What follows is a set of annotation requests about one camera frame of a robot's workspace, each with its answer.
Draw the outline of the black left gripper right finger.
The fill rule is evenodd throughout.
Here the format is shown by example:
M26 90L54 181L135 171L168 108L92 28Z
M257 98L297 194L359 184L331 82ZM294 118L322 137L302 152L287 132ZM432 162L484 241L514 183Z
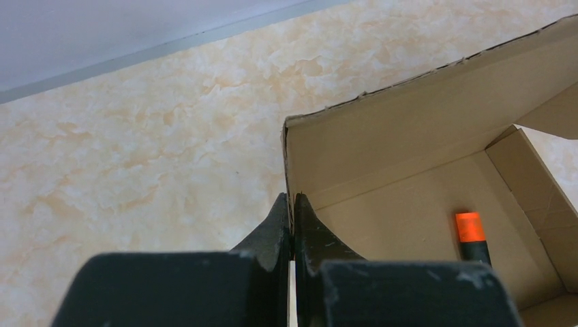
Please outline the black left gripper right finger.
M296 311L300 326L521 326L484 264L367 260L294 200Z

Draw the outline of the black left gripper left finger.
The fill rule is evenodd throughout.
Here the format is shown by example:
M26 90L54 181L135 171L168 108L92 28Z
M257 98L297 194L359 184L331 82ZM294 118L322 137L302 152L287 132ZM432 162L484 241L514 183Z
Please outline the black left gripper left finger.
M77 272L53 326L287 326L286 194L229 251L114 252Z

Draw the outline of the brown cardboard box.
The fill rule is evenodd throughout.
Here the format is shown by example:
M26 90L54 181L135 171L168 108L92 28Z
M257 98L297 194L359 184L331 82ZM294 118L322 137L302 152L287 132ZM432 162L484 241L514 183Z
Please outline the brown cardboard box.
M577 17L284 124L291 230L371 261L466 262L478 212L521 326L577 325Z

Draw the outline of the orange black marker pen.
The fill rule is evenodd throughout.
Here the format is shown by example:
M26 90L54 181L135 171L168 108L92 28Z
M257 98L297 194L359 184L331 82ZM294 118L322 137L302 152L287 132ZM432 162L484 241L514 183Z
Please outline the orange black marker pen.
M491 266L487 240L479 213L456 213L455 222L462 258Z

